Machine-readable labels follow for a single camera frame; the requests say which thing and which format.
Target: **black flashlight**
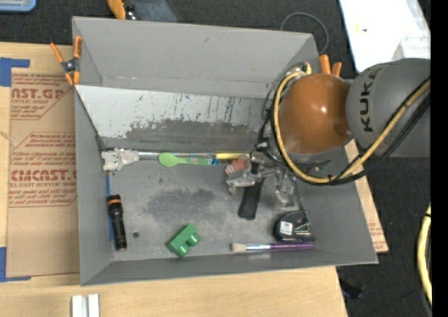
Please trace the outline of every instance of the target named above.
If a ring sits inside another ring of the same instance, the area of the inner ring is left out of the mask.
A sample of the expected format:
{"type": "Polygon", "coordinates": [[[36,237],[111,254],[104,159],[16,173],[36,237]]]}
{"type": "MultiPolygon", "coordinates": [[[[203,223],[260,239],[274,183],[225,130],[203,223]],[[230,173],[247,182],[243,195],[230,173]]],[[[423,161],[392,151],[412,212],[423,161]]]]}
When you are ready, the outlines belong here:
{"type": "Polygon", "coordinates": [[[115,247],[119,251],[127,249],[125,224],[123,222],[123,205],[120,195],[109,195],[107,198],[107,211],[112,220],[113,238],[115,247]]]}

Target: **green spoon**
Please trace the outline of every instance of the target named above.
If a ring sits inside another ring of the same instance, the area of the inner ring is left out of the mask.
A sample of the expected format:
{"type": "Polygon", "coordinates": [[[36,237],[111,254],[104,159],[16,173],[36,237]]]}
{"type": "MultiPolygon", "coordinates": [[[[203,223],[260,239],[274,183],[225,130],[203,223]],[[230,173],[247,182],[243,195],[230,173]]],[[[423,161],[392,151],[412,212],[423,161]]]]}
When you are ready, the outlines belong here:
{"type": "Polygon", "coordinates": [[[159,155],[159,163],[164,167],[174,167],[177,164],[193,165],[218,165],[217,159],[208,157],[177,157],[173,153],[162,153],[159,155]]]}

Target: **purple paintbrush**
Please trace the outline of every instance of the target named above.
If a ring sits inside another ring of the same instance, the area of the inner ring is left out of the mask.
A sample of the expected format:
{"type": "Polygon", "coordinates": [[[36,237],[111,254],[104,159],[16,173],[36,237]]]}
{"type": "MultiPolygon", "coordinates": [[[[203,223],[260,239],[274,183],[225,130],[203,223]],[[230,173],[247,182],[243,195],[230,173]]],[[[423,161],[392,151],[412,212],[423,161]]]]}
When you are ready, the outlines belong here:
{"type": "Polygon", "coordinates": [[[243,251],[263,251],[263,250],[308,250],[314,247],[314,242],[289,242],[278,244],[232,244],[232,251],[240,253],[243,251]]]}

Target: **gray box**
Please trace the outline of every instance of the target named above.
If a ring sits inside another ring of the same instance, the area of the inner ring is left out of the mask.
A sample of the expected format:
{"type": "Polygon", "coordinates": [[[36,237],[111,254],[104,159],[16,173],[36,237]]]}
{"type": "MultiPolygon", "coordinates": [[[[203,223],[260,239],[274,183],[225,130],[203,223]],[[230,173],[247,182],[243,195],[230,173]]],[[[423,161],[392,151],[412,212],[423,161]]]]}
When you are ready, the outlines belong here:
{"type": "Polygon", "coordinates": [[[319,57],[311,34],[284,31],[74,17],[76,35],[84,41],[75,91],[81,285],[377,262],[354,183],[299,182],[315,249],[234,254],[231,243],[274,242],[282,212],[270,180],[249,221],[237,216],[241,195],[228,192],[225,165],[155,160],[111,176],[128,239],[115,251],[103,149],[252,150],[272,83],[299,62],[319,71],[319,57]],[[201,241],[178,258],[165,244],[188,223],[201,241]]]}

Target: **white plastic piece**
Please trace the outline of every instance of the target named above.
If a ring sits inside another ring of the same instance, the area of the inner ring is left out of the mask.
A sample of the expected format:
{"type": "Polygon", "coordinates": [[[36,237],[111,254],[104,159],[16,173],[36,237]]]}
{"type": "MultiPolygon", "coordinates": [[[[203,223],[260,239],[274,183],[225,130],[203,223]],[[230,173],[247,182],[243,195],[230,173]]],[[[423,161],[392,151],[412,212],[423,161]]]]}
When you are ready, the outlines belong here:
{"type": "Polygon", "coordinates": [[[104,159],[104,171],[120,171],[125,165],[140,160],[137,150],[119,148],[101,152],[101,157],[104,159]]]}
{"type": "Polygon", "coordinates": [[[431,57],[418,0],[339,0],[357,72],[403,57],[431,57]]]}
{"type": "Polygon", "coordinates": [[[99,295],[91,294],[87,297],[89,317],[99,317],[99,295]]]}
{"type": "Polygon", "coordinates": [[[99,317],[99,295],[71,296],[71,317],[99,317]]]}

